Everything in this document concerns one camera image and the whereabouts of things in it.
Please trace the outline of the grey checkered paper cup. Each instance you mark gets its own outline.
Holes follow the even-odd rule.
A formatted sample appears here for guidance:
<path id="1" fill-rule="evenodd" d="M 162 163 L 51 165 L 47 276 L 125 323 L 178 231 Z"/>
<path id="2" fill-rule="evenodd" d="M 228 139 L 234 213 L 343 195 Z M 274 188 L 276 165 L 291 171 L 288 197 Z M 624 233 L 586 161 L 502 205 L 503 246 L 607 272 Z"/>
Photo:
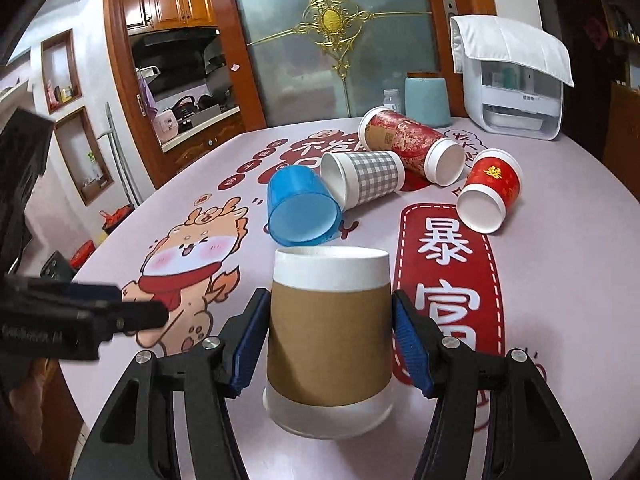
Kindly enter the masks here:
<path id="1" fill-rule="evenodd" d="M 320 177 L 342 211 L 398 192 L 406 170 L 392 151 L 326 153 Z"/>

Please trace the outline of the white cloth cover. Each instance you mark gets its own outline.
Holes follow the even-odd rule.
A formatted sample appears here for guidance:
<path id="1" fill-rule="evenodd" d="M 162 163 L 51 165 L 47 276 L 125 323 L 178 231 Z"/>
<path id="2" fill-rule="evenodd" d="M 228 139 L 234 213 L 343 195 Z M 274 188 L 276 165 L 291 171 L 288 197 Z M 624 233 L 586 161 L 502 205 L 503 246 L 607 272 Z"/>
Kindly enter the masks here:
<path id="1" fill-rule="evenodd" d="M 574 87 L 570 55 L 561 40 L 529 24 L 495 15 L 450 18 L 454 72 L 473 61 L 511 63 L 531 68 Z"/>

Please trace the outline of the white desktop storage box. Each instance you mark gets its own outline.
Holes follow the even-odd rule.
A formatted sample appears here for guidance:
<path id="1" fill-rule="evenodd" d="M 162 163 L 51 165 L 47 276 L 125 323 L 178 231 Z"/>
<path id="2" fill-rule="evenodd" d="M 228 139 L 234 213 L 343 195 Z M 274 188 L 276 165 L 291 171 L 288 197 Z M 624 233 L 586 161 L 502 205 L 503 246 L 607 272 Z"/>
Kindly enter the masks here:
<path id="1" fill-rule="evenodd" d="M 564 84 L 518 64 L 462 62 L 466 114 L 487 132 L 553 140 L 560 132 Z"/>

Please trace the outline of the frosted glass sliding door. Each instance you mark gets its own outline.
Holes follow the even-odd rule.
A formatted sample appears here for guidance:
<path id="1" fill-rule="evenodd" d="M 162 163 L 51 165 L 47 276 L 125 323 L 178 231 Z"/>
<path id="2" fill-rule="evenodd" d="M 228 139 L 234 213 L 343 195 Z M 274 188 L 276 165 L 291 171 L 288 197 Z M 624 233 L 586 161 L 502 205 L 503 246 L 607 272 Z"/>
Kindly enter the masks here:
<path id="1" fill-rule="evenodd" d="M 244 126 L 358 117 L 409 74 L 445 79 L 464 112 L 450 18 L 495 0 L 213 0 Z"/>

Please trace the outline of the small red paper cup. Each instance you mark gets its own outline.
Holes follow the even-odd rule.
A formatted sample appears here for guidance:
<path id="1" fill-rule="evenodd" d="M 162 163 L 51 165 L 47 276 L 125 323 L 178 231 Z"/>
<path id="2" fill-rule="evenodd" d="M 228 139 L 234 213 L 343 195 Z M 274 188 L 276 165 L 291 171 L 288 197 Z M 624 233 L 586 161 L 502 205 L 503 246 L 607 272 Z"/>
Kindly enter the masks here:
<path id="1" fill-rule="evenodd" d="M 458 196 L 458 216 L 475 232 L 495 233 L 518 200 L 522 187 L 522 168 L 516 159 L 500 148 L 486 148 L 474 158 Z"/>

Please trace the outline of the pink rice cooker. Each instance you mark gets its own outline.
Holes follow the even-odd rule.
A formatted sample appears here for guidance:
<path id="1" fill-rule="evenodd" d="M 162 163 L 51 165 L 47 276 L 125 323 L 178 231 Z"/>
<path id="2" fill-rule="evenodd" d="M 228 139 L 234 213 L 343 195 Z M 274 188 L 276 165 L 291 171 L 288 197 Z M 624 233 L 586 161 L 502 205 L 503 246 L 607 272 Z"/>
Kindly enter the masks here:
<path id="1" fill-rule="evenodd" d="M 172 110 L 164 110 L 163 112 L 156 114 L 152 120 L 152 125 L 160 145 L 163 145 L 178 136 L 179 124 Z"/>

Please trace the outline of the small white pill bottle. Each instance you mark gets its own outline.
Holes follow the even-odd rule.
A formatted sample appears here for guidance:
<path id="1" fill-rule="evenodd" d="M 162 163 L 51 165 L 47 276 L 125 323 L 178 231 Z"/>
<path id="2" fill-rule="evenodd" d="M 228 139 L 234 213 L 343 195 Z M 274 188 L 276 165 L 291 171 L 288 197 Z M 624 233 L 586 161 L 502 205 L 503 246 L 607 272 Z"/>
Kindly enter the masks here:
<path id="1" fill-rule="evenodd" d="M 398 89 L 383 90 L 383 106 L 396 113 L 402 112 L 402 102 Z"/>

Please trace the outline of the basket with red items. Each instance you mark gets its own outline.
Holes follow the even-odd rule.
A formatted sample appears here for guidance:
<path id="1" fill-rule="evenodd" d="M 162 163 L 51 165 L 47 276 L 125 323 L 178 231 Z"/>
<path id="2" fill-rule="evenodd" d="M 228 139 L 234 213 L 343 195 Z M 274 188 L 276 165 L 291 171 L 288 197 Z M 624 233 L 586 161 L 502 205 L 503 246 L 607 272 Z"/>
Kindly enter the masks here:
<path id="1" fill-rule="evenodd" d="M 110 235 L 115 231 L 117 227 L 134 211 L 134 207 L 130 204 L 119 207 L 112 214 L 107 211 L 101 210 L 100 215 L 103 217 L 104 222 L 102 230 Z"/>

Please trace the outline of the blue plastic cup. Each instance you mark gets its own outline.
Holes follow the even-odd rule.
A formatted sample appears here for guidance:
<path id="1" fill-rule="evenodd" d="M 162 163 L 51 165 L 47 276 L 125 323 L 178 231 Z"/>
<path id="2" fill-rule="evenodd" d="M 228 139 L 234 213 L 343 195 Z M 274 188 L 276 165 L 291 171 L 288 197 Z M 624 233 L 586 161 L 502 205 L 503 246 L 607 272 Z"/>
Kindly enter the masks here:
<path id="1" fill-rule="evenodd" d="M 287 166 L 268 182 L 268 232 L 281 246 L 317 246 L 332 240 L 343 214 L 314 170 Z"/>

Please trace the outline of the wooden kitchen wall cabinet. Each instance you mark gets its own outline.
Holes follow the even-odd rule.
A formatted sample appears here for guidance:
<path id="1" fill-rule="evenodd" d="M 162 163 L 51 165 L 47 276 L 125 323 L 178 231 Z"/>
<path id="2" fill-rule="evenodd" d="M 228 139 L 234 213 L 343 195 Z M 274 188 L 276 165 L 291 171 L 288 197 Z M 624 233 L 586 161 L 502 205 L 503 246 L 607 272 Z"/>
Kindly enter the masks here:
<path id="1" fill-rule="evenodd" d="M 217 25 L 212 0 L 120 0 L 129 36 Z"/>

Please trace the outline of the tall red patterned paper cup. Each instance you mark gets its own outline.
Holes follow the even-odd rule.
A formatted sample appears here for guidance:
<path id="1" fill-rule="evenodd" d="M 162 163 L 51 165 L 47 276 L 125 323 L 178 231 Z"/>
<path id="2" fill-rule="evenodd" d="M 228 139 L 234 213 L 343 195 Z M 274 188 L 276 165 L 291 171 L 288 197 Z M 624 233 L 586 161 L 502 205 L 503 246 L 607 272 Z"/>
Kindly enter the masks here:
<path id="1" fill-rule="evenodd" d="M 393 151 L 406 169 L 433 184 L 448 186 L 462 175 L 465 151 L 458 142 L 390 108 L 368 110 L 358 136 L 367 150 Z"/>

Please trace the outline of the light blue ceramic jar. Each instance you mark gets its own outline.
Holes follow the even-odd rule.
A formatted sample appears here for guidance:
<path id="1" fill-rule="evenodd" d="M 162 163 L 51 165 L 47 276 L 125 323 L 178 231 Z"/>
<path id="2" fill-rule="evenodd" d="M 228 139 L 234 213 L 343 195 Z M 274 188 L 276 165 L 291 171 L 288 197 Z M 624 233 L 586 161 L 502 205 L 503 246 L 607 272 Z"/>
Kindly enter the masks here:
<path id="1" fill-rule="evenodd" d="M 452 124 L 446 79 L 440 73 L 409 72 L 405 79 L 406 115 L 432 128 Z"/>

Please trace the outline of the brown sleeve paper cup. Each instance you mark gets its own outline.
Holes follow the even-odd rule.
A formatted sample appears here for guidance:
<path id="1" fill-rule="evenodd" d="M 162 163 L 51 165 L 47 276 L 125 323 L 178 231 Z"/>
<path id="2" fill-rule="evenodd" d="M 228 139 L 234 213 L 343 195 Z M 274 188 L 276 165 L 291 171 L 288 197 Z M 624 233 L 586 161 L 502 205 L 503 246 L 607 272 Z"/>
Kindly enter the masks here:
<path id="1" fill-rule="evenodd" d="M 298 436 L 341 440 L 393 409 L 390 255 L 354 246 L 274 256 L 262 403 Z"/>

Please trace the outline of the wooden shelf cabinet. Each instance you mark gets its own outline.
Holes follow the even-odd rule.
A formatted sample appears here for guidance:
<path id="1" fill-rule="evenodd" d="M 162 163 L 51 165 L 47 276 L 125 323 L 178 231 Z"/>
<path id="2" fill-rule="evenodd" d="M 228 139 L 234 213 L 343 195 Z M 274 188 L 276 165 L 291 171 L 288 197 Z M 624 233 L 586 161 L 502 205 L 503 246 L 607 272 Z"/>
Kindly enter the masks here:
<path id="1" fill-rule="evenodd" d="M 639 197 L 639 29 L 616 0 L 600 0 L 613 49 L 603 163 Z"/>

